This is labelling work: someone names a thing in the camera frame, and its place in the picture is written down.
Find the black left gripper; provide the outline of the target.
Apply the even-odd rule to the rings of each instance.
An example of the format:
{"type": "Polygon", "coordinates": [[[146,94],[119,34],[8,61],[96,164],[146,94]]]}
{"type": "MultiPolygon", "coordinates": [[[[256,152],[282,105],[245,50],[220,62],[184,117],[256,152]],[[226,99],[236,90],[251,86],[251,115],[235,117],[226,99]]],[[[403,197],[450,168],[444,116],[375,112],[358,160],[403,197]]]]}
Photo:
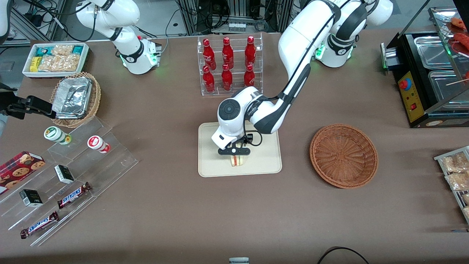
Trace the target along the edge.
{"type": "Polygon", "coordinates": [[[247,134],[247,136],[242,137],[236,142],[229,144],[225,149],[219,148],[218,154],[227,155],[226,157],[229,161],[232,161],[232,156],[244,155],[244,161],[247,162],[247,160],[251,157],[251,150],[246,147],[249,140],[253,140],[253,134],[251,133],[247,134]]]}

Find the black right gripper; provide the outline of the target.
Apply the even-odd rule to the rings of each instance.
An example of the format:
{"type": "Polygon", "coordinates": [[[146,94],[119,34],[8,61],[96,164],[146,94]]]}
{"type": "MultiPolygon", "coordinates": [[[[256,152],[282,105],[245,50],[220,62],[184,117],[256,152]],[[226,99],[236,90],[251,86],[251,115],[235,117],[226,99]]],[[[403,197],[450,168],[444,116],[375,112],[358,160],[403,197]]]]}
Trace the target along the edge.
{"type": "Polygon", "coordinates": [[[55,118],[56,112],[53,105],[35,96],[28,96],[26,99],[18,97],[14,92],[0,93],[0,113],[5,116],[12,116],[17,119],[24,119],[25,114],[38,114],[48,118],[55,118]]]}

